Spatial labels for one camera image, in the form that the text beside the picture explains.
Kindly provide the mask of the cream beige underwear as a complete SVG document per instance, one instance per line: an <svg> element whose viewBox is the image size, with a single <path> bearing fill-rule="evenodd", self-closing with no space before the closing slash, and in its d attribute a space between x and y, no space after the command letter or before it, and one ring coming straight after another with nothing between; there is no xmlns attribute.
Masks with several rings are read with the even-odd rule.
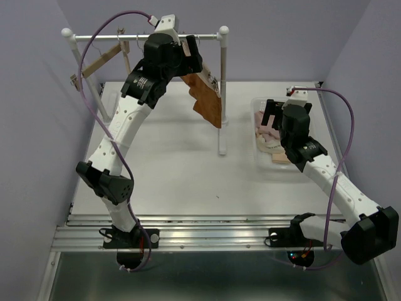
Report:
<svg viewBox="0 0 401 301"><path fill-rule="evenodd" d="M270 134L256 134L256 147L259 151L269 154L271 160L276 164L289 164L290 161L285 154L280 141Z"/></svg>

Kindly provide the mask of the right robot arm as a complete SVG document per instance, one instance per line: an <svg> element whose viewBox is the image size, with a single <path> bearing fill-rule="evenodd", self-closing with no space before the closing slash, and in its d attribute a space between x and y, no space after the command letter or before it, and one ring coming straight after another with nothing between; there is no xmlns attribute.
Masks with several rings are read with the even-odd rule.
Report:
<svg viewBox="0 0 401 301"><path fill-rule="evenodd" d="M271 228L265 245L301 248L323 243L342 249L355 264L362 265L395 248L399 215L393 207L381 207L365 196L344 173L337 171L327 150L309 135L312 105L269 99L262 124L273 117L281 145L289 161L311 179L343 215L345 222L321 218L314 213L295 216L287 228Z"/></svg>

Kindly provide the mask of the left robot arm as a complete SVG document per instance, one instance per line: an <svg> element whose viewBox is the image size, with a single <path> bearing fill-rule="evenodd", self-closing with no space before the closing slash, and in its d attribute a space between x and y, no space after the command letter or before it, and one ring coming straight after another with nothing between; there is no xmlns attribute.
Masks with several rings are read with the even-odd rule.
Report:
<svg viewBox="0 0 401 301"><path fill-rule="evenodd" d="M117 109L96 151L87 162L79 162L78 175L102 199L112 218L112 227L102 236L118 246L136 248L148 234L141 229L130 206L134 189L132 175L125 177L125 157L143 121L167 91L174 77L202 71L195 36L174 41L165 33L151 34L144 44L143 58L125 80Z"/></svg>

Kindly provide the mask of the beige hanger with pink underwear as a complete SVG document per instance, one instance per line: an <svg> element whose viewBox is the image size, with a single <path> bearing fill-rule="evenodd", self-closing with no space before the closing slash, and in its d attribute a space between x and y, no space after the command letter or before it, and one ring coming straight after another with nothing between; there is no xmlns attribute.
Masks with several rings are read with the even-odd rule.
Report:
<svg viewBox="0 0 401 301"><path fill-rule="evenodd" d="M137 37L136 37L136 43L137 43L137 47L141 52L144 52L144 44L147 40L147 34L146 32L143 33L137 33Z"/></svg>

